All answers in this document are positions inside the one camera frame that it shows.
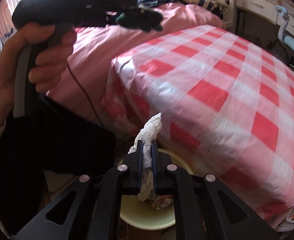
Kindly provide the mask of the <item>person's left hand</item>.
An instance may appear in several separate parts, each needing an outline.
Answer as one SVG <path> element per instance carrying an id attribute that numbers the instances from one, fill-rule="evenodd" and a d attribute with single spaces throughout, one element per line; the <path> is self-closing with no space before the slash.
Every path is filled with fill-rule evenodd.
<path id="1" fill-rule="evenodd" d="M 0 54 L 0 127 L 14 105 L 14 81 L 20 51 L 28 44 L 46 41 L 54 33 L 54 25 L 28 23 L 5 43 Z M 36 91 L 46 92 L 54 88 L 67 68 L 67 58 L 73 52 L 76 32 L 67 31 L 58 46 L 46 49 L 36 58 L 36 66 L 29 72 L 29 81 Z"/>

